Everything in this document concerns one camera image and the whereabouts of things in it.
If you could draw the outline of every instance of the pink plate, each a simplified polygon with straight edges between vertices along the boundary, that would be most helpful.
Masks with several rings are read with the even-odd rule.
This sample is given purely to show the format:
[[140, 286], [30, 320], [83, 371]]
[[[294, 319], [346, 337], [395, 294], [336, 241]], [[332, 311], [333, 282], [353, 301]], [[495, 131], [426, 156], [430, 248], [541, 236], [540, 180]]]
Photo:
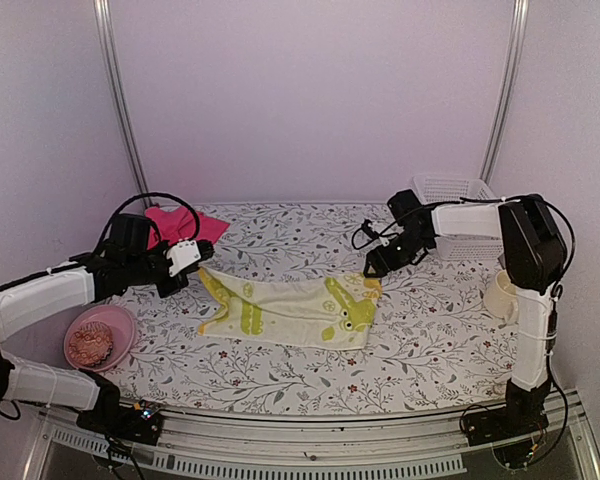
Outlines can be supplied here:
[[[113, 333], [113, 349], [109, 358], [97, 367], [85, 367], [76, 363], [69, 356], [69, 339], [84, 324], [91, 322], [102, 322], [111, 329]], [[76, 318], [64, 337], [64, 356], [67, 362], [78, 369], [89, 370], [100, 373], [115, 367], [129, 353], [136, 339], [136, 319], [122, 307], [115, 305], [99, 305], [90, 308]]]

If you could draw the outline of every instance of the purple wall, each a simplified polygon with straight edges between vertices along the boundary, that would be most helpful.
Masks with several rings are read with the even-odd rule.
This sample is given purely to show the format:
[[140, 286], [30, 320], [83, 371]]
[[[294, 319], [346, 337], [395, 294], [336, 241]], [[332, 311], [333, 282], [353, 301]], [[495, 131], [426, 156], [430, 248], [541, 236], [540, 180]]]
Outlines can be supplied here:
[[493, 187], [541, 192], [576, 230], [556, 366], [600, 446], [600, 2], [531, 2]]
[[191, 201], [386, 201], [478, 174], [513, 2], [112, 3], [152, 188]]
[[[133, 193], [93, 2], [0, 0], [0, 284], [89, 250]], [[62, 363], [70, 312], [9, 351]], [[0, 479], [22, 475], [32, 426], [0, 418]]]

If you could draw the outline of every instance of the robotic arm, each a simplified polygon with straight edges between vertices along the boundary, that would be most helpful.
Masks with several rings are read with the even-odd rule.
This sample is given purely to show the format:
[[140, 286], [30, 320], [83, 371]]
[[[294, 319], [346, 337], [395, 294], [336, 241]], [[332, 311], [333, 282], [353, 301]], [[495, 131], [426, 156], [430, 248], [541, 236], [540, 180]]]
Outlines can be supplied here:
[[[213, 255], [211, 243], [187, 240], [169, 247], [163, 241], [146, 250], [151, 227], [146, 217], [117, 214], [100, 254], [79, 255], [0, 287], [0, 344], [51, 315], [122, 295], [130, 286], [154, 284], [161, 298], [186, 287], [187, 274]], [[134, 441], [157, 440], [159, 418], [135, 421], [133, 409], [120, 406], [118, 388], [103, 377], [30, 362], [0, 349], [2, 400], [73, 407], [82, 411], [78, 425], [84, 428]], [[127, 429], [130, 424], [136, 428]]]
[[[547, 359], [555, 344], [556, 302], [567, 264], [564, 239], [549, 204], [539, 195], [450, 203], [422, 205], [411, 190], [391, 198], [389, 209], [404, 231], [367, 254], [364, 273], [383, 277], [417, 264], [435, 248], [436, 236], [502, 238], [504, 263], [516, 287], [520, 312], [517, 360], [507, 383], [506, 406], [463, 416], [463, 430], [469, 443], [476, 445], [546, 428], [543, 405], [552, 383]], [[380, 235], [372, 232], [374, 237]]]

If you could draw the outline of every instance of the yellow and white towel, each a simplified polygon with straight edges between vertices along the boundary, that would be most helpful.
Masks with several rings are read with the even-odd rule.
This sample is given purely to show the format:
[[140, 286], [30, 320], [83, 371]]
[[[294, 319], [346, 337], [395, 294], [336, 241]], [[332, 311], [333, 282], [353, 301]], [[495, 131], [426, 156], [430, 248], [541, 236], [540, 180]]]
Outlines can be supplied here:
[[209, 268], [199, 271], [220, 303], [199, 333], [215, 337], [353, 350], [367, 344], [380, 282], [362, 274], [293, 283], [252, 282]]

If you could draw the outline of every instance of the pink cloth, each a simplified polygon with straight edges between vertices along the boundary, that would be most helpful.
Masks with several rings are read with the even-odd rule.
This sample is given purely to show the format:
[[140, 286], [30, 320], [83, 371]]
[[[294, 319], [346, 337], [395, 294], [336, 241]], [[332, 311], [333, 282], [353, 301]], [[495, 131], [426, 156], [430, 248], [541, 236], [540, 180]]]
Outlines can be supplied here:
[[[173, 245], [180, 240], [190, 238], [196, 229], [196, 222], [193, 215], [185, 207], [178, 207], [172, 212], [162, 210], [160, 207], [148, 208], [145, 215], [156, 222], [163, 240], [168, 240], [169, 245]], [[216, 243], [222, 234], [229, 228], [227, 222], [207, 217], [198, 212], [200, 217], [199, 240], [209, 240]], [[149, 237], [149, 248], [158, 244], [158, 234], [151, 230]]]

